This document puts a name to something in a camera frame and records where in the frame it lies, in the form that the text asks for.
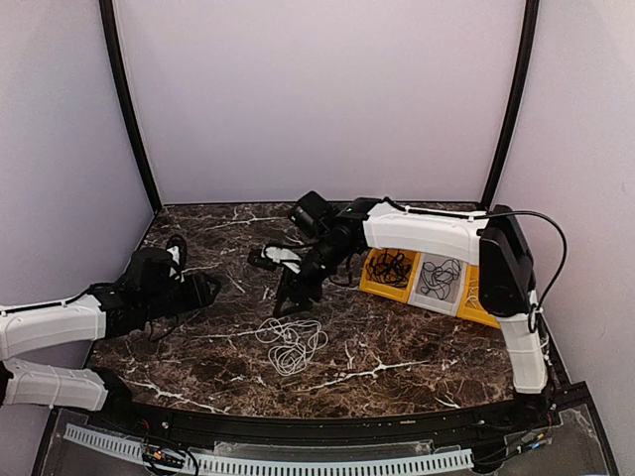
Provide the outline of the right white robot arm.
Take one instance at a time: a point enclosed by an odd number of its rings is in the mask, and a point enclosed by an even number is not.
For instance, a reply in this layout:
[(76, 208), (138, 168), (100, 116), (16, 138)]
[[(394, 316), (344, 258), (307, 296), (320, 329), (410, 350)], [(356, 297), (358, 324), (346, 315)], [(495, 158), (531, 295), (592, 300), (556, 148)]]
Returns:
[(312, 308), (322, 284), (339, 265), (370, 249), (420, 253), (457, 261), (459, 271), (478, 269), (478, 302), (500, 325), (510, 358), (514, 402), (506, 420), (530, 428), (552, 404), (549, 352), (539, 325), (545, 297), (536, 290), (534, 258), (522, 231), (523, 211), (499, 205), (491, 212), (451, 212), (400, 205), (389, 197), (359, 197), (337, 208), (315, 191), (302, 196), (290, 220), (310, 239), (308, 253), (269, 244), (262, 257), (283, 269), (273, 314)]

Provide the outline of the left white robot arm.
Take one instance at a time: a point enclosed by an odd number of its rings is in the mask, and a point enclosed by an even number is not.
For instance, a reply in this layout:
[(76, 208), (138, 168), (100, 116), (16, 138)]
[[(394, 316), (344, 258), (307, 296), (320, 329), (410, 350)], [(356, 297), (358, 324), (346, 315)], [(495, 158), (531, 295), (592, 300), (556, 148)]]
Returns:
[(181, 245), (135, 252), (114, 282), (89, 286), (76, 297), (1, 310), (1, 403), (100, 412), (119, 432), (140, 423), (126, 384), (105, 368), (66, 369), (35, 364), (22, 354), (142, 330), (163, 317), (212, 305), (221, 289), (205, 272), (184, 271)]

